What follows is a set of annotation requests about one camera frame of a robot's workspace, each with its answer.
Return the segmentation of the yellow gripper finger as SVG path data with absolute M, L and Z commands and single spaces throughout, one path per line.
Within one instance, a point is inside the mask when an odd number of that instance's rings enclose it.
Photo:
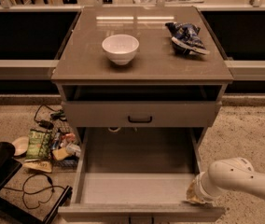
M 186 195 L 188 202 L 204 204 L 204 200 L 202 199 L 200 191 L 200 186 L 195 179 L 193 179 L 192 182 L 190 183 Z

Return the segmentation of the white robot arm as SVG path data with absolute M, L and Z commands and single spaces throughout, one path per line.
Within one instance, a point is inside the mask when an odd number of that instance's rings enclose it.
M 265 174 L 254 170 L 245 158 L 212 162 L 206 172 L 199 173 L 190 183 L 190 203 L 211 203 L 227 191 L 240 191 L 265 200 Z

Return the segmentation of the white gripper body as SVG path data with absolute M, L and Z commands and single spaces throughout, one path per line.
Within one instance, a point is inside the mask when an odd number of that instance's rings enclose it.
M 201 203 L 211 203 L 220 196 L 220 189 L 210 180 L 206 172 L 195 177 L 195 194 Z

